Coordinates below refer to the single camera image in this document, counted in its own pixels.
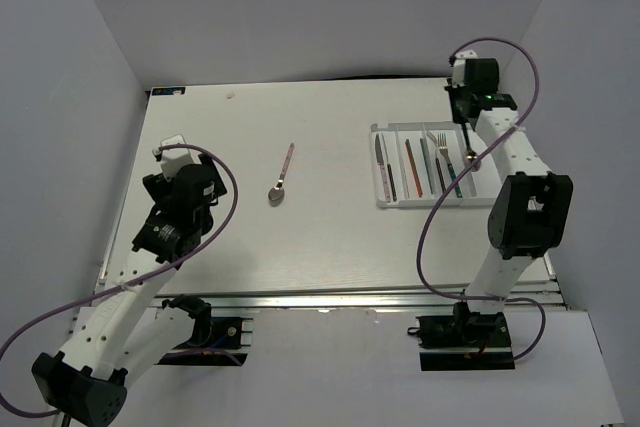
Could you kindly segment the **pink handled knife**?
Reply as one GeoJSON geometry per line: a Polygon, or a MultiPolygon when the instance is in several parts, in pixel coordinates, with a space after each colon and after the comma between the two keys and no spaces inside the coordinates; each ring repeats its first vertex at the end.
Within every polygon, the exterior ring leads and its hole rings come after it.
{"type": "Polygon", "coordinates": [[[375,141],[374,141],[374,148],[375,148],[376,161],[381,174],[381,181],[382,181],[385,201],[389,203],[391,200],[391,193],[388,185],[386,166],[383,159],[382,146],[381,146],[379,134],[376,134],[375,141]]]}

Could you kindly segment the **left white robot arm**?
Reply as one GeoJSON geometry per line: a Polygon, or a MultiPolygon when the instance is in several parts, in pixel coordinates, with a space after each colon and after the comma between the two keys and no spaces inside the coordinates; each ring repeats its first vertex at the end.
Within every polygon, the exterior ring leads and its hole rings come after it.
{"type": "Polygon", "coordinates": [[[211,231],[211,206],[227,190],[207,160],[147,175],[152,209],[132,241],[116,292],[95,307],[80,331],[55,355],[42,353],[32,374],[44,400],[85,426],[110,425],[127,389],[174,347],[204,346],[211,335],[211,307],[181,295],[163,305],[141,331],[138,321],[185,256],[211,231]]]}

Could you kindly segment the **floral handled knife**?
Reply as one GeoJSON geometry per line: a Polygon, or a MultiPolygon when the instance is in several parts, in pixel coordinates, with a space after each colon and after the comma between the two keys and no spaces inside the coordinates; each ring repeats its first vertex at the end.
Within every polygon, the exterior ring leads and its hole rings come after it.
{"type": "Polygon", "coordinates": [[[392,198],[393,202],[397,202],[397,192],[396,192],[396,187],[395,187],[395,182],[394,182],[393,170],[392,170],[391,164],[389,162],[388,156],[385,157],[385,165],[386,165],[386,170],[387,170],[389,187],[390,187],[390,190],[391,190],[391,198],[392,198]]]}

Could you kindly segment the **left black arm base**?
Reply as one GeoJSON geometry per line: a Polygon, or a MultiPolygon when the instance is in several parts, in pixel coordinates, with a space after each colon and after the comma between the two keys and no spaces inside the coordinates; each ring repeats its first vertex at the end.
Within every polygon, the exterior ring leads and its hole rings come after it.
{"type": "Polygon", "coordinates": [[[166,353],[157,365],[191,367],[241,367],[252,345],[253,318],[220,313],[211,306],[204,325],[166,353]]]}

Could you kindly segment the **green chopstick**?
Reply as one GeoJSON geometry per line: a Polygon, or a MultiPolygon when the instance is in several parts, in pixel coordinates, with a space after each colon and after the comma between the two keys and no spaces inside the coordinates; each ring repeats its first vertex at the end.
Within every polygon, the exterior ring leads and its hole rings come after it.
{"type": "Polygon", "coordinates": [[[431,172],[430,156],[429,156],[429,151],[427,147],[427,141],[425,140],[425,138],[420,139],[420,146],[421,146],[421,152],[422,152],[423,162],[425,166],[425,172],[426,172],[429,190],[430,190],[430,193],[435,196],[434,186],[433,186],[433,176],[431,172]]]}

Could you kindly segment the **green handled spoon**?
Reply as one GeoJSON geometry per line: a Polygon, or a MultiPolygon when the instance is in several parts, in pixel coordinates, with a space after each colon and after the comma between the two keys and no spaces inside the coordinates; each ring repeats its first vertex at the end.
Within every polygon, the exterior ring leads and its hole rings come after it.
{"type": "Polygon", "coordinates": [[[472,172],[477,172],[481,167],[481,161],[478,159],[479,155],[472,146],[467,124],[466,123],[462,124],[460,128],[461,128],[461,132],[462,132],[464,144],[465,144],[465,153],[464,153],[465,162],[468,166],[471,167],[472,172]]]}

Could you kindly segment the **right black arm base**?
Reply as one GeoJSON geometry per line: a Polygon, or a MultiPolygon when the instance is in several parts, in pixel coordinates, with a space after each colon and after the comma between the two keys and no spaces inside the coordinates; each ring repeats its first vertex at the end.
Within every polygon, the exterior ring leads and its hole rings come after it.
{"type": "Polygon", "coordinates": [[[472,312],[457,302],[449,315],[416,318],[407,335],[419,345],[423,372],[498,371],[515,368],[511,337],[503,313],[472,312]]]}

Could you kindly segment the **pink handled spoon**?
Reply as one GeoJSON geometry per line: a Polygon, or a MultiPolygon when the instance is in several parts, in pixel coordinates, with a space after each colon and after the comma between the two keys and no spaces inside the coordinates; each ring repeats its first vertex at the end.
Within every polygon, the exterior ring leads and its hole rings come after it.
{"type": "Polygon", "coordinates": [[[276,184],[268,192],[269,204],[273,207],[279,205],[285,197],[284,181],[288,172],[290,162],[295,150],[295,144],[291,143],[288,147],[287,154],[285,156],[282,168],[279,173],[276,184]]]}

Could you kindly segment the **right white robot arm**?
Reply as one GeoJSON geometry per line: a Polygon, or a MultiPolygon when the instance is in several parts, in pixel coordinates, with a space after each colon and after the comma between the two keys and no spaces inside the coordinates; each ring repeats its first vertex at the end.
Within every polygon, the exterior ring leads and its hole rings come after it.
{"type": "Polygon", "coordinates": [[[501,188],[487,221],[490,248],[464,292],[469,310],[451,321],[453,337],[472,346],[484,338],[484,316],[504,309],[522,273],[562,240],[573,194],[569,176],[555,174],[539,157],[523,128],[525,115],[499,91],[499,64],[471,50],[450,58],[448,93],[453,122],[484,142],[501,188]]]}

